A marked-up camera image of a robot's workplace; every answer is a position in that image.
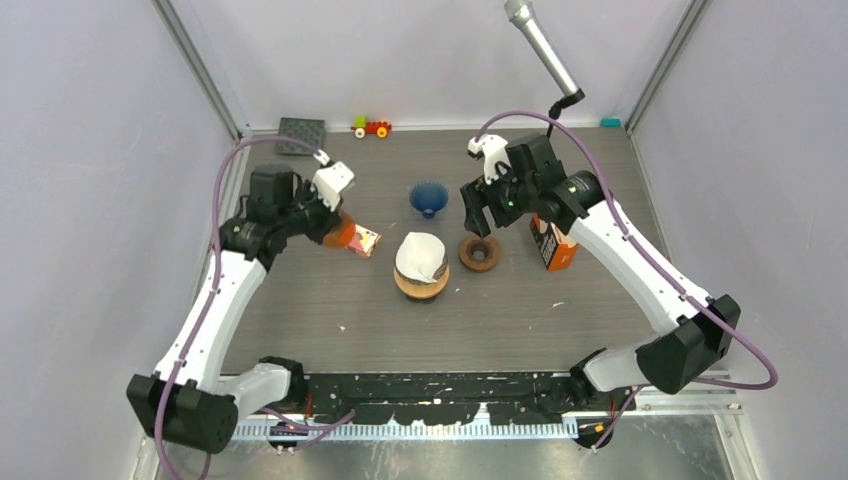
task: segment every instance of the white wall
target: white wall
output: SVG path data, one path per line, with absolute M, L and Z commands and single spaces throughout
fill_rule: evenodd
M 129 478 L 229 138 L 150 2 L 0 11 L 0 478 Z
M 503 110 L 547 112 L 562 96 L 503 3 L 181 0 L 177 7 L 207 63 L 223 67 L 216 76 L 226 81 L 218 83 L 232 85 L 240 100 L 233 110 L 253 128 L 276 128 L 281 116 L 346 128 L 355 115 L 476 127 Z M 688 3 L 537 0 L 542 25 L 587 95 L 563 120 L 626 119 Z
M 845 478 L 848 4 L 713 2 L 638 128 L 676 262 L 782 374 L 742 395 L 766 478 Z M 764 372 L 739 345 L 731 372 Z

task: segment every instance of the blue bowl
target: blue bowl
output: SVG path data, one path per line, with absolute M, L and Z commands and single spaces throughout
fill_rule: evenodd
M 421 182 L 409 192 L 409 203 L 424 218 L 433 218 L 448 204 L 448 189 L 438 182 Z

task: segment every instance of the gray wood tabletop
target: gray wood tabletop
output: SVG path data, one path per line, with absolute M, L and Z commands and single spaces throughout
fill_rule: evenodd
M 494 131 L 507 140 L 530 130 Z M 578 129 L 630 219 L 657 245 L 659 234 L 631 145 L 620 129 Z M 266 355 L 304 364 L 309 372 L 563 370 L 600 347 L 651 335 L 635 301 L 588 251 L 565 270 L 548 272 L 529 230 L 530 216 L 493 231 L 500 263 L 487 273 L 465 269 L 457 247 L 467 235 L 459 187 L 482 172 L 466 154 L 472 131 L 328 134 L 325 150 L 356 174 L 344 209 L 383 235 L 371 258 L 292 239 L 249 303 L 224 361 L 236 374 Z M 554 148 L 566 172 L 588 169 L 562 135 Z M 310 157 L 281 157 L 255 146 L 253 167 L 286 161 L 312 175 Z M 413 185 L 445 184 L 447 207 L 432 220 L 409 204 Z M 451 266 L 446 289 L 432 304 L 412 303 L 395 286 L 395 253 L 408 232 L 445 243 Z

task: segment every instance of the cardboard box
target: cardboard box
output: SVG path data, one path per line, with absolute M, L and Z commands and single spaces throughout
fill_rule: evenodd
M 380 235 L 377 232 L 373 232 L 363 227 L 362 225 L 356 224 L 356 233 L 353 235 L 353 240 L 347 244 L 347 249 L 354 251 L 363 257 L 370 257 L 371 253 L 377 247 L 377 242 L 380 241 Z
M 533 215 L 530 221 L 530 231 L 542 254 L 545 268 L 552 272 L 561 270 L 571 265 L 574 255 L 577 254 L 577 242 L 570 236 L 562 233 L 554 224 L 543 221 L 538 215 Z

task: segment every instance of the robotic arm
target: robotic arm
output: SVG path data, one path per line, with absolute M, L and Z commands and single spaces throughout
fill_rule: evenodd
M 250 177 L 245 216 L 236 215 L 220 227 L 221 280 L 217 296 L 177 373 L 167 399 L 165 440 L 208 453 L 229 443 L 238 421 L 265 405 L 300 404 L 306 396 L 303 366 L 291 360 L 265 357 L 249 372 L 219 383 L 221 365 L 250 298 L 262 284 L 287 240 L 305 235 L 319 245 L 344 246 L 354 225 L 344 214 L 341 193 L 353 186 L 353 172 L 326 154 L 312 181 L 284 165 L 257 168 Z M 207 275 L 201 293 L 171 348 L 153 375 L 134 375 L 127 397 L 145 432 L 153 436 L 156 410 L 180 351 L 212 288 Z
M 566 175 L 550 140 L 541 134 L 509 143 L 484 135 L 468 143 L 468 153 L 483 160 L 483 175 L 461 188 L 466 230 L 481 237 L 490 233 L 485 207 L 497 227 L 507 227 L 525 213 L 538 214 L 597 257 L 633 296 L 656 332 L 636 345 L 598 350 L 574 366 L 571 376 L 578 401 L 643 384 L 675 394 L 724 357 L 730 336 L 679 296 L 629 244 L 593 173 Z M 644 245 L 689 295 L 735 328 L 740 314 L 736 302 L 728 295 L 715 299 L 688 280 L 630 224 L 618 202 L 613 203 L 629 227 L 628 235 Z

